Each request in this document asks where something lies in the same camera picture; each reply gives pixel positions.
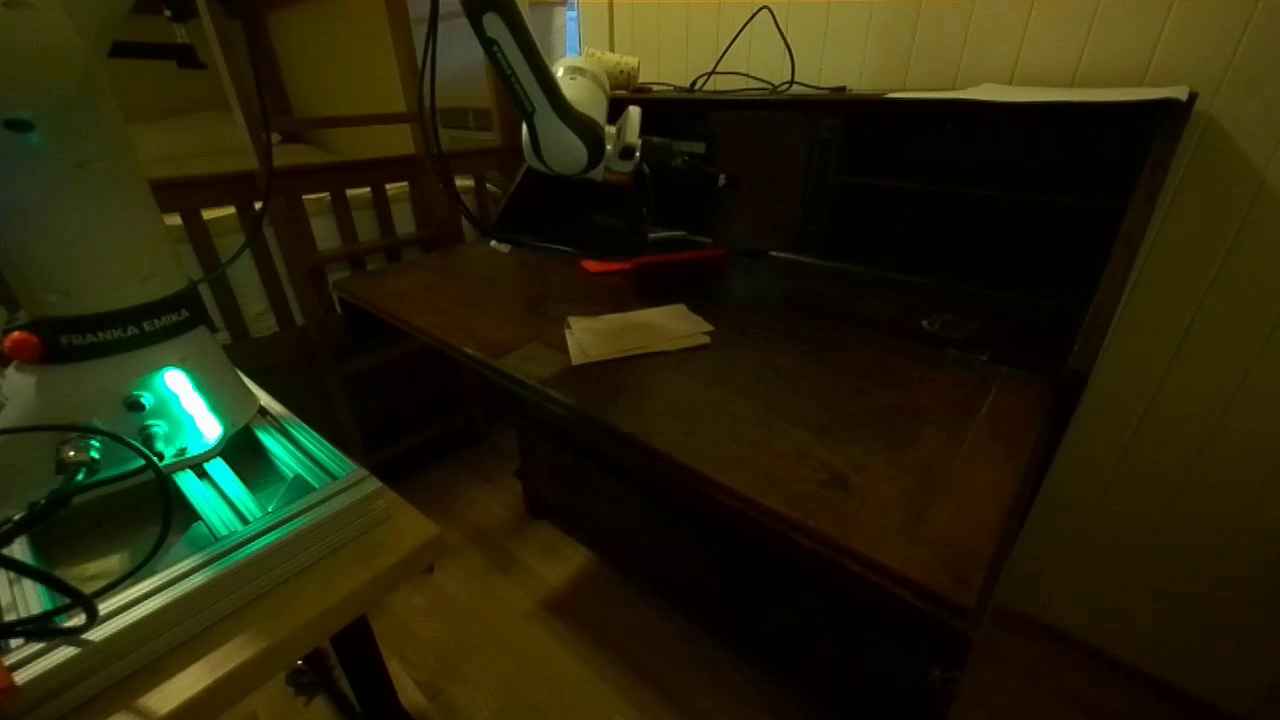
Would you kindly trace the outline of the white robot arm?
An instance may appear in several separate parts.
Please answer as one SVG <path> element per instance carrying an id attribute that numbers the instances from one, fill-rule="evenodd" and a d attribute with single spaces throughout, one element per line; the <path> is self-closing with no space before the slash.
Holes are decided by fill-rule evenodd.
<path id="1" fill-rule="evenodd" d="M 258 399 L 163 245 L 99 70 L 103 31 L 103 9 L 0 9 L 0 258 L 23 313 L 0 437 L 136 444 L 160 424 L 210 451 Z"/>

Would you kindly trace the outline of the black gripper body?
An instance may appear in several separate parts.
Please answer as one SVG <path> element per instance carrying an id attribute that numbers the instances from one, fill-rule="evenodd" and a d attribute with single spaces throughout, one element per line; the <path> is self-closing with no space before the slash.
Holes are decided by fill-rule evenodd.
<path id="1" fill-rule="evenodd" d="M 630 188 L 649 238 L 717 231 L 722 168 L 704 138 L 649 137 Z"/>

